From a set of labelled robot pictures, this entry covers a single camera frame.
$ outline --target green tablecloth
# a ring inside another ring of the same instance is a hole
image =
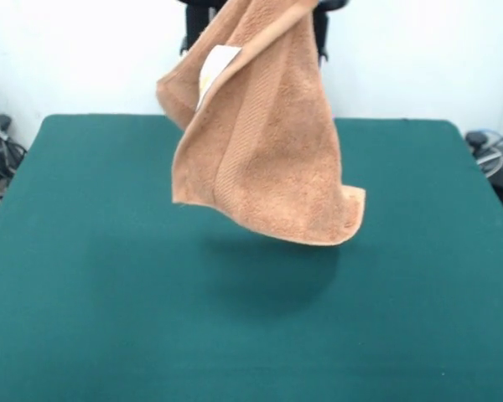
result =
[[[52,116],[0,207],[0,402],[503,402],[503,209],[456,129],[338,121],[339,248],[170,203],[161,116]]]

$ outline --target white label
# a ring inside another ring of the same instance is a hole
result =
[[[198,101],[197,109],[201,107],[205,95],[216,78],[227,68],[240,51],[241,48],[237,48],[236,46],[221,44],[217,44],[210,51],[200,71],[200,100]]]

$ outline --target black cable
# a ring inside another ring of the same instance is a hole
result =
[[[11,142],[9,139],[6,141],[6,147],[8,147],[10,155],[15,159],[15,168],[18,168],[28,151],[22,145]]]
[[[497,140],[495,140],[494,142],[492,142],[491,144],[483,147],[483,149],[481,149],[481,151],[488,151],[489,149],[491,149],[492,147],[495,147],[496,145],[499,145],[503,142],[503,137],[501,138],[498,138]]]

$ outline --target orange towel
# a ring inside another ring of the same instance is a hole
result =
[[[360,228],[365,191],[341,184],[314,42],[317,3],[228,0],[158,81],[160,105],[185,130],[174,156],[175,203],[211,207],[255,232],[307,245],[338,245]],[[206,90],[202,69],[220,50],[237,54],[206,77]]]

